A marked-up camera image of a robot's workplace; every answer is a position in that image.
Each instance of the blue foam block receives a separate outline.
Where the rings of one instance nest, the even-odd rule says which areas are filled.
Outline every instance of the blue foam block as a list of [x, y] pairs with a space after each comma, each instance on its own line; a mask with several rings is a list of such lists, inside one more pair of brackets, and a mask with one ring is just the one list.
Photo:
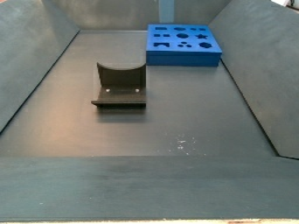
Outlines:
[[222, 50], [207, 25], [148, 25], [148, 66], [216, 67], [220, 55]]

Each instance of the gray sloped wall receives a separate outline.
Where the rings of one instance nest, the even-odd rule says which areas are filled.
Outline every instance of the gray sloped wall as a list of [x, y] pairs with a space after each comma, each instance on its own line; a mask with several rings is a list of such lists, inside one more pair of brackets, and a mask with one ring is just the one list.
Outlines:
[[1, 131], [76, 36], [79, 27], [49, 0], [3, 2], [0, 27]]
[[234, 0], [210, 24], [223, 61], [278, 153], [299, 158], [299, 15]]
[[[145, 30], [159, 23], [159, 0], [52, 0], [83, 30]], [[176, 24], [207, 24], [231, 0], [175, 0]]]

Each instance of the gray floor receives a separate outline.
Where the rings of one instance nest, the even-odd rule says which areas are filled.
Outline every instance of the gray floor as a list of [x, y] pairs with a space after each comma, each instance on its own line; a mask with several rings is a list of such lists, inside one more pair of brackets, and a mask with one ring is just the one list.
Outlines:
[[100, 111], [96, 62], [145, 61], [145, 32], [83, 31], [0, 137], [1, 157], [271, 157], [224, 66], [147, 67], [147, 109]]
[[275, 157], [223, 65], [148, 67], [144, 111], [89, 103], [96, 62], [140, 64], [144, 48], [144, 32], [73, 40], [0, 138], [0, 221], [298, 219], [299, 163]]

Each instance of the black plastic part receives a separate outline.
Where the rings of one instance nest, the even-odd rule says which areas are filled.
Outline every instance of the black plastic part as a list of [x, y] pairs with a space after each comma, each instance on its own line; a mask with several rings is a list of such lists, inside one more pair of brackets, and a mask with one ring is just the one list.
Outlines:
[[100, 90], [97, 107], [145, 106], [145, 65], [131, 69], [113, 69], [97, 63]]

